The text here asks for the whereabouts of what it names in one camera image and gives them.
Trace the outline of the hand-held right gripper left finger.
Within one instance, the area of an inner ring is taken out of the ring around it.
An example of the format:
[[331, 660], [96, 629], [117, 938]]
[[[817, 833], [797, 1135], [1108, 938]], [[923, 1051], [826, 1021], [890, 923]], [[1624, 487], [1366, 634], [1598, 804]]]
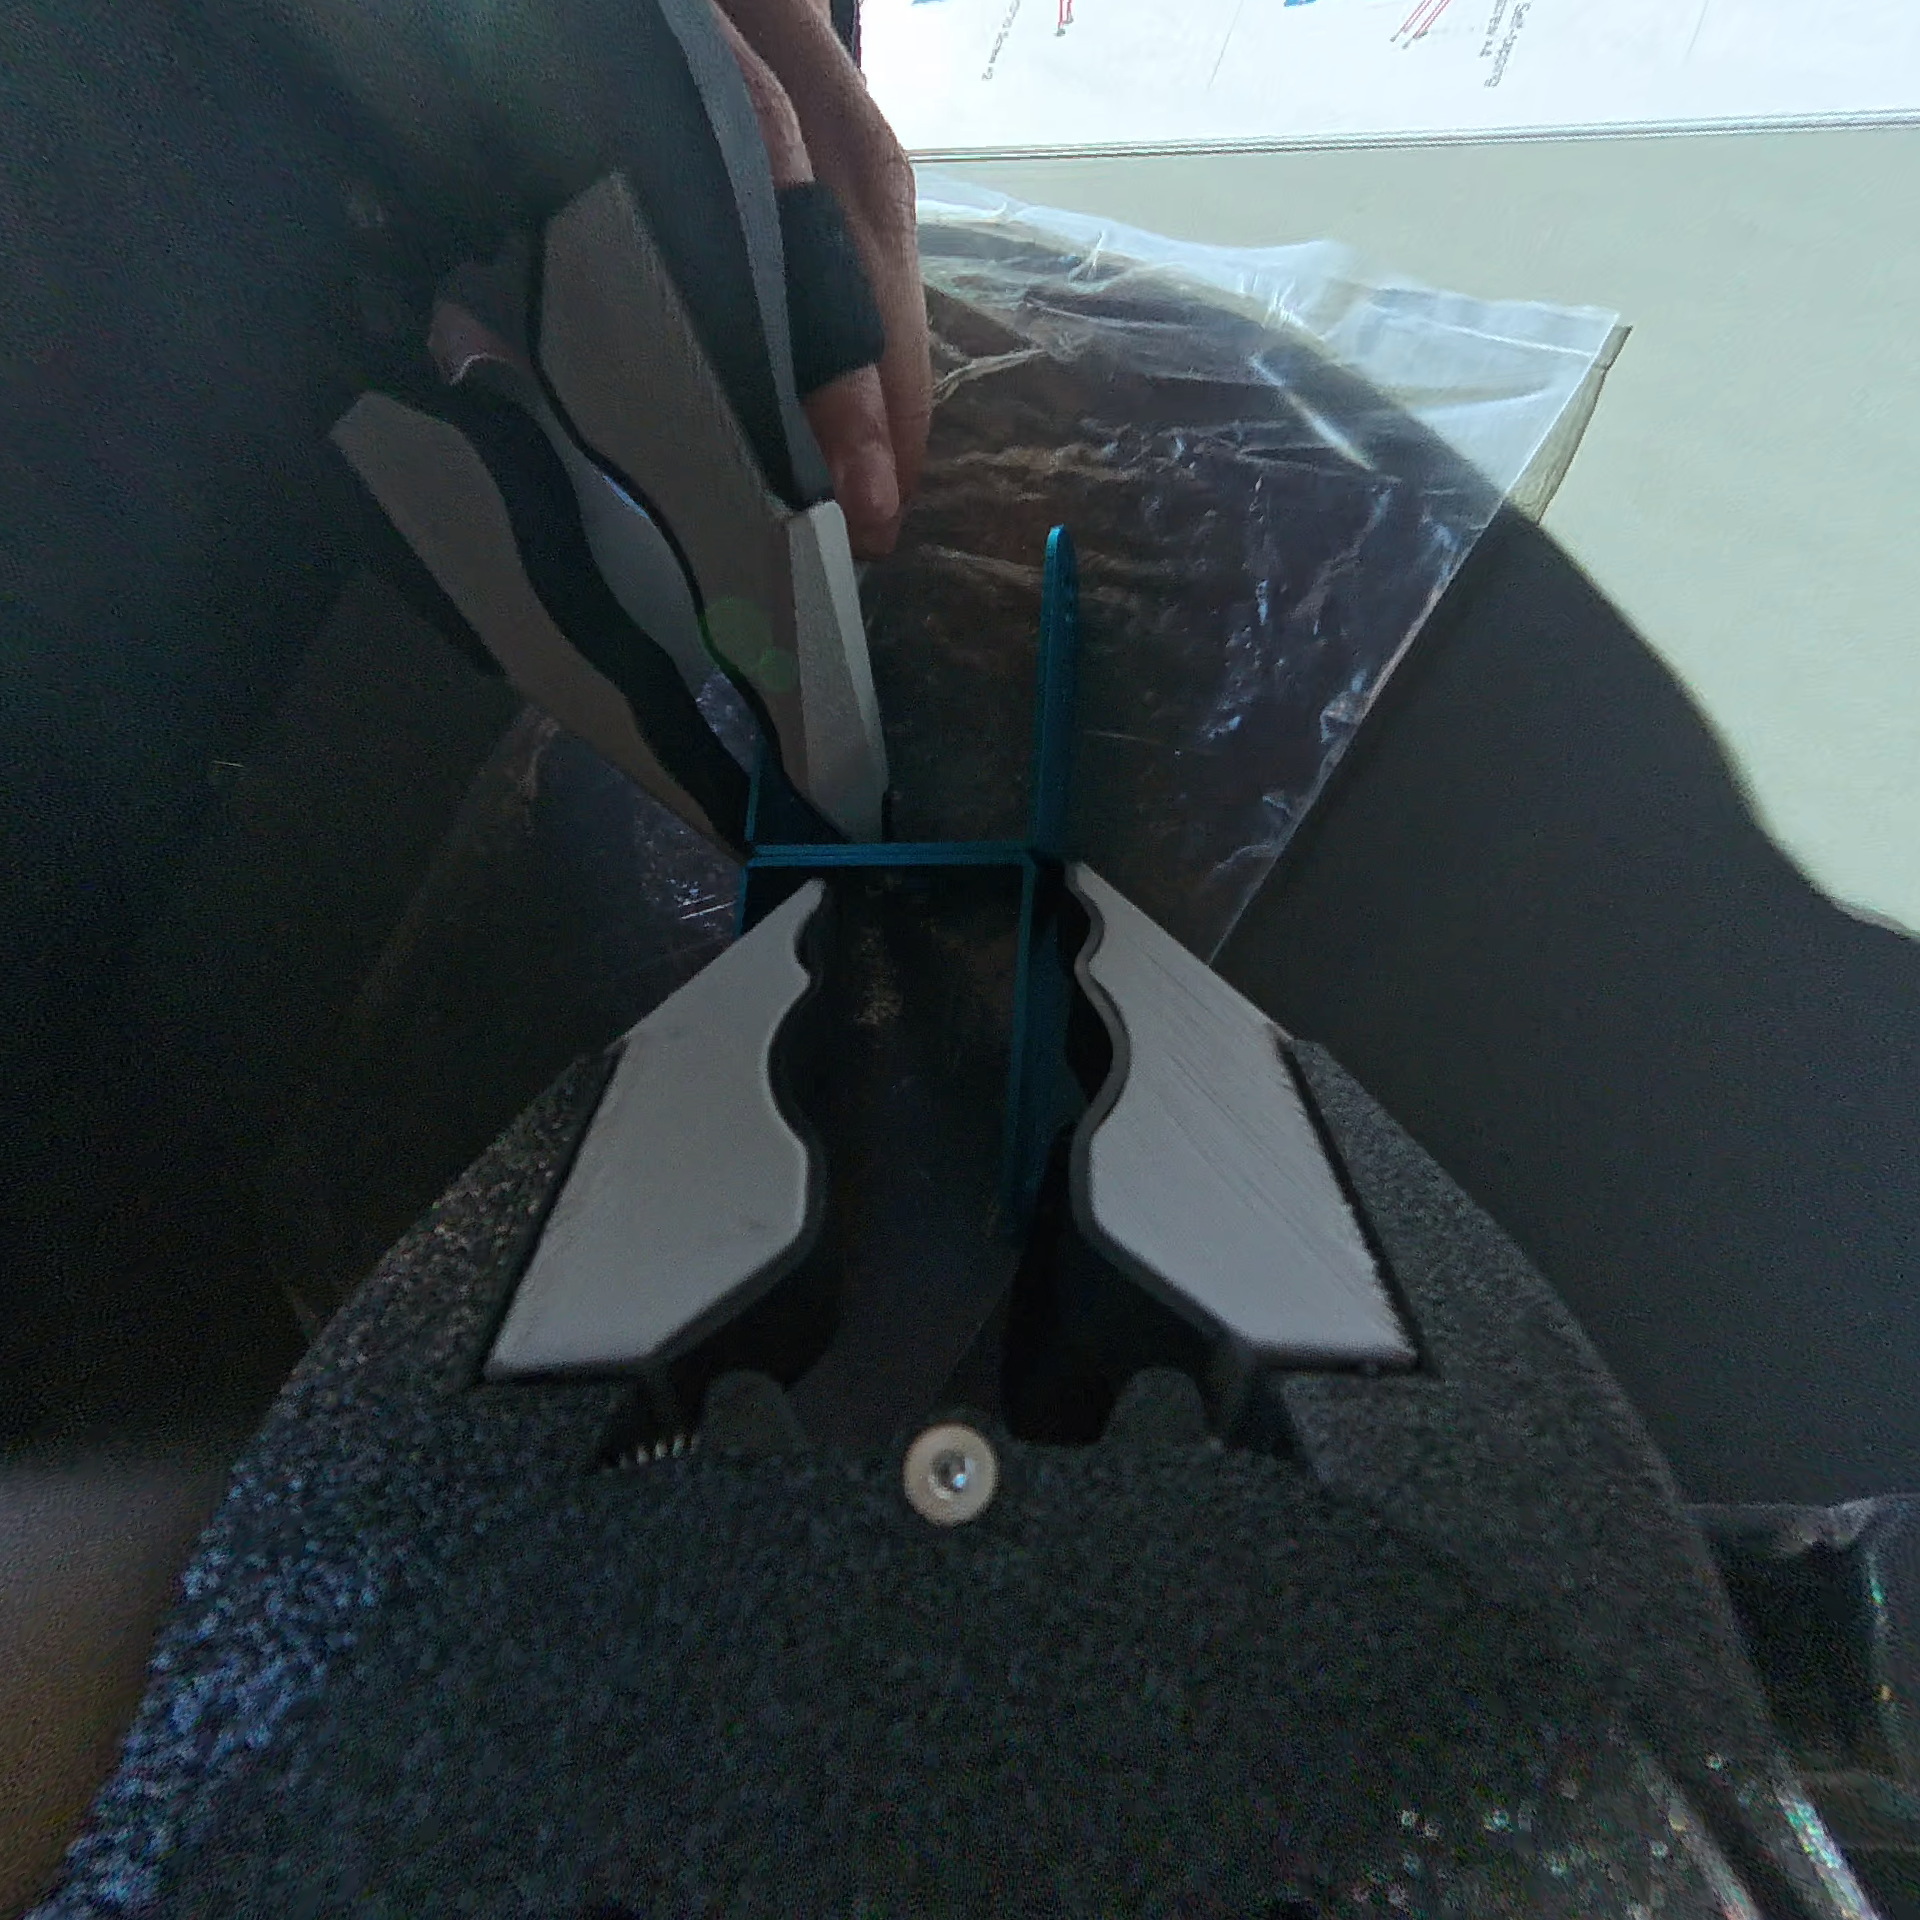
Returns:
[[486, 1355], [486, 1379], [681, 1360], [823, 1231], [823, 1145], [780, 1087], [817, 996], [826, 887], [804, 882], [618, 1046]]

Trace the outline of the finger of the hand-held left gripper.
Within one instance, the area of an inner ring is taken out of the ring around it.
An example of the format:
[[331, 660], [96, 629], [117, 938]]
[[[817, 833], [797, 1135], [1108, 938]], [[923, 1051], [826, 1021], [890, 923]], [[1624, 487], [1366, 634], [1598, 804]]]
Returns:
[[562, 422], [678, 548], [696, 640], [845, 837], [887, 833], [887, 734], [839, 501], [784, 505], [626, 175], [544, 226], [533, 365]]
[[511, 400], [369, 387], [331, 429], [360, 487], [505, 682], [681, 825], [745, 854], [745, 766], [605, 581], [576, 487]]

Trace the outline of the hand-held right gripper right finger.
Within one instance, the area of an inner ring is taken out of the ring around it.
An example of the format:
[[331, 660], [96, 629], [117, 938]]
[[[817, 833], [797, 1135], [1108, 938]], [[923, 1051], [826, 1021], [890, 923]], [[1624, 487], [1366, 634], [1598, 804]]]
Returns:
[[1072, 1133], [1077, 1231], [1236, 1370], [1410, 1370], [1415, 1335], [1287, 1034], [1088, 866], [1072, 961], [1108, 1076]]

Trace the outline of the blue metal bracket assembly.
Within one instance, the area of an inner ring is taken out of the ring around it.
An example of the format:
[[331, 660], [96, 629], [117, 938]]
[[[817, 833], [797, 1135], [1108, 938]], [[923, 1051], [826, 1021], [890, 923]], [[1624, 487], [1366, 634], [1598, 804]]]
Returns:
[[1031, 823], [1020, 837], [934, 837], [934, 841], [847, 841], [826, 837], [826, 823], [799, 798], [780, 750], [759, 743], [745, 786], [745, 866], [734, 887], [734, 938], [745, 938], [799, 882], [839, 875], [1020, 875], [1020, 952], [1012, 952], [1012, 1021], [1009, 1021], [1009, 1080], [1004, 1080], [1004, 1162], [996, 1203], [1009, 1225], [1023, 1225], [1050, 1142], [1066, 1114], [1066, 804], [1077, 758], [1077, 548], [1054, 520], [1045, 535], [1045, 600], [1035, 651], [1035, 743], [1031, 743]]

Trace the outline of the person's left hand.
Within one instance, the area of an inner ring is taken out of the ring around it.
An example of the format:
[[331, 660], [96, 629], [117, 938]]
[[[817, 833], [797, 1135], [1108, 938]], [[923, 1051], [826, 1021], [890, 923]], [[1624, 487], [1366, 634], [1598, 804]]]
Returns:
[[775, 173], [797, 387], [861, 561], [903, 535], [934, 415], [920, 175], [831, 7], [721, 0]]

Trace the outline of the clear plastic bag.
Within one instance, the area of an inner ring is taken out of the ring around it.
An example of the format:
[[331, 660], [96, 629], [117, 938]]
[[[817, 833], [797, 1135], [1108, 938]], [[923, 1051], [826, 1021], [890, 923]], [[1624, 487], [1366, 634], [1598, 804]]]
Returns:
[[[678, 548], [544, 387], [540, 253], [544, 233], [450, 272], [360, 392], [495, 392], [533, 415], [605, 581], [752, 776], [764, 713], [727, 673], [696, 682], [711, 658]], [[1023, 825], [1061, 520], [1083, 590], [1066, 854], [1218, 961], [1498, 505], [1534, 505], [1570, 469], [1618, 327], [1358, 275], [1337, 244], [1177, 244], [965, 189], [923, 205], [923, 272], [928, 495], [890, 561], [856, 563], [890, 766], [881, 837]], [[491, 660], [360, 472], [350, 491], [379, 563]], [[637, 848], [587, 919], [637, 950], [652, 1000], [731, 938], [745, 854], [626, 786]]]

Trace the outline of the printed instruction manual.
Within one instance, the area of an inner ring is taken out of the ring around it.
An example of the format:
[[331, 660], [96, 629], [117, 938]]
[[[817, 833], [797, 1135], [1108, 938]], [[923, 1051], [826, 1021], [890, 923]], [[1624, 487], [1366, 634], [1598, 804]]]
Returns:
[[868, 0], [910, 153], [1884, 128], [1913, 0]]

